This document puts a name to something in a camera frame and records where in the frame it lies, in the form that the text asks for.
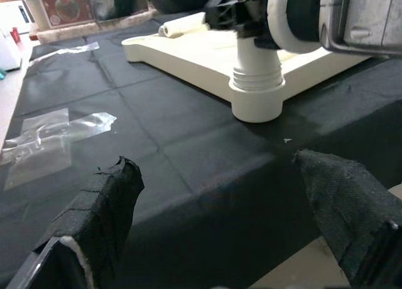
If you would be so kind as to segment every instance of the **clear plastic sheet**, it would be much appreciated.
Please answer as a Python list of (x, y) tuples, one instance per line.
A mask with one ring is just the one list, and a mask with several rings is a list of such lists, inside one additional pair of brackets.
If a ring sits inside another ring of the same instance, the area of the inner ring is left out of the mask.
[(90, 44), (82, 45), (82, 46), (77, 46), (77, 47), (72, 47), (72, 48), (63, 48), (56, 50), (55, 52), (48, 53), (47, 55), (42, 55), (41, 57), (38, 57), (30, 62), (30, 66), (46, 59), (49, 57), (52, 57), (54, 55), (63, 55), (64, 53), (81, 53), (81, 52), (89, 52), (91, 50), (96, 50), (99, 49), (99, 44), (98, 42), (93, 42)]
[(4, 142), (0, 165), (11, 163), (5, 189), (68, 168), (70, 144), (110, 131), (115, 120), (100, 112), (69, 121), (68, 109), (25, 119), (21, 135)]

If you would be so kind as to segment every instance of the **black tablecloth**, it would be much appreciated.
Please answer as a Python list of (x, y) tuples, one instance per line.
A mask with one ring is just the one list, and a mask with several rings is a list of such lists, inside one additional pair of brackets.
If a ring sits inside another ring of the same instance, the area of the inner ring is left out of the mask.
[[(229, 103), (127, 63), (121, 40), (152, 34), (169, 18), (34, 49), (33, 58), (100, 45), (28, 70), (8, 138), (24, 119), (66, 107), (70, 120), (95, 112), (117, 119), (111, 131), (71, 145), (71, 167), (0, 192), (3, 286), (87, 175), (119, 155), (140, 166), (146, 188), (114, 288), (240, 288), (316, 238), (291, 163), (298, 148), (357, 160), (387, 187), (401, 182), (402, 61), (365, 62), (286, 101), (278, 119), (247, 124)], [(2, 182), (8, 170), (0, 166)]]

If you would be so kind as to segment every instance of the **food image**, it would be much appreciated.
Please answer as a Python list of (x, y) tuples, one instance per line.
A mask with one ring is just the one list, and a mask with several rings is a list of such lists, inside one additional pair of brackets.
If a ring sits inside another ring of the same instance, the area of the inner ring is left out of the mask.
[(80, 16), (80, 6), (75, 0), (56, 0), (57, 16), (66, 22), (72, 22)]

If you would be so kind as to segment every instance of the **white cylindrical post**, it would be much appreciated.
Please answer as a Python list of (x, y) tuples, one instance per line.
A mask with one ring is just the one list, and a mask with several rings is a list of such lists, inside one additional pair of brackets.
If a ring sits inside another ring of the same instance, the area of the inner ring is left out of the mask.
[(256, 48), (254, 38), (237, 39), (237, 62), (229, 86), (238, 119), (263, 123), (278, 117), (285, 80), (277, 51)]

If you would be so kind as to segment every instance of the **white plastic base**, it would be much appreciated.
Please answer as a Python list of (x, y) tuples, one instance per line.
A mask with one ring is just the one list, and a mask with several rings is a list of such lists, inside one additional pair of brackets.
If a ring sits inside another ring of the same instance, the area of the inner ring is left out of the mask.
[(205, 29), (175, 39), (130, 38), (122, 45), (129, 62), (146, 62), (231, 102), (233, 114), (249, 123), (278, 117), (283, 101), (367, 59), (323, 48), (274, 52), (256, 48), (252, 38), (238, 41), (233, 31)]

